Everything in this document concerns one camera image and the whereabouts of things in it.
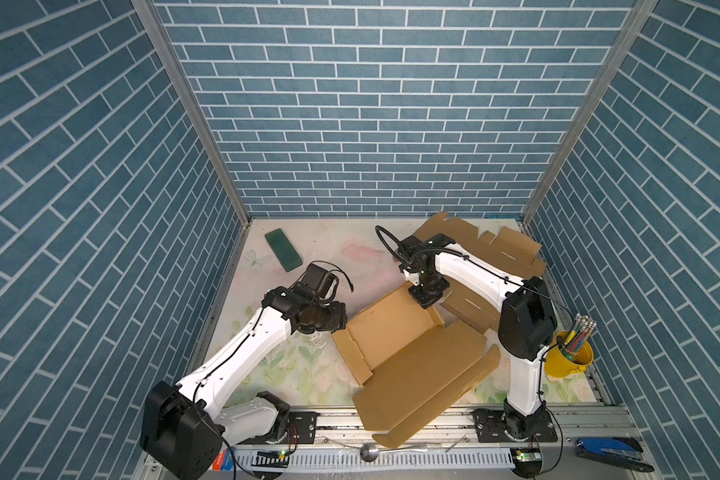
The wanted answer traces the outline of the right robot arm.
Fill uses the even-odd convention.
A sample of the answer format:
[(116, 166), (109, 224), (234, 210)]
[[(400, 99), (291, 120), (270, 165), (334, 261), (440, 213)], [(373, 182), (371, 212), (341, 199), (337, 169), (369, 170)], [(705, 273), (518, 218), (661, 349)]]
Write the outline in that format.
[(557, 329), (545, 282), (537, 276), (524, 280), (507, 273), (443, 234), (428, 240), (409, 236), (395, 244), (393, 256), (412, 283), (410, 295), (421, 307), (440, 300), (452, 278), (498, 310), (498, 338), (510, 357), (505, 430), (519, 441), (539, 432), (547, 424), (541, 393), (542, 363)]

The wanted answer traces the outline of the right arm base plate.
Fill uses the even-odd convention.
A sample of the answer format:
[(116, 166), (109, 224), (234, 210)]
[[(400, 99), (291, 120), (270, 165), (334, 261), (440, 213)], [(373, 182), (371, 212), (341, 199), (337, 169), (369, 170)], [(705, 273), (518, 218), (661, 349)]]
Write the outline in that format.
[(558, 441), (558, 433), (549, 412), (538, 409), (530, 416), (514, 410), (479, 408), (471, 412), (479, 443), (521, 443), (531, 440)]

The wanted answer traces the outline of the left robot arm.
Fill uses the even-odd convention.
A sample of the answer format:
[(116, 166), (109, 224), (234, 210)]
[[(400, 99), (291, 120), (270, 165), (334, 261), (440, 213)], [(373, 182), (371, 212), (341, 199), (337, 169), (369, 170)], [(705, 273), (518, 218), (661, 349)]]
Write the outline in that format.
[(140, 447), (178, 479), (200, 478), (219, 458), (239, 471), (235, 445), (251, 439), (286, 440), (275, 458), (295, 453), (298, 427), (291, 407), (263, 391), (251, 401), (226, 403), (253, 369), (293, 333), (336, 332), (346, 327), (346, 306), (337, 300), (349, 276), (337, 265), (313, 261), (290, 286), (272, 289), (260, 308), (224, 347), (175, 384), (158, 382), (146, 396)]

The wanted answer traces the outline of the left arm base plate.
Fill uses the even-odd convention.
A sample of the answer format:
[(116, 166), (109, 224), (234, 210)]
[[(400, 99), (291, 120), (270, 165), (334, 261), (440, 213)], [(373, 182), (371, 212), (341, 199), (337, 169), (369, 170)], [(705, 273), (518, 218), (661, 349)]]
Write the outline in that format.
[(316, 411), (291, 412), (287, 420), (275, 423), (274, 432), (243, 440), (241, 445), (310, 445), (315, 441), (317, 420)]

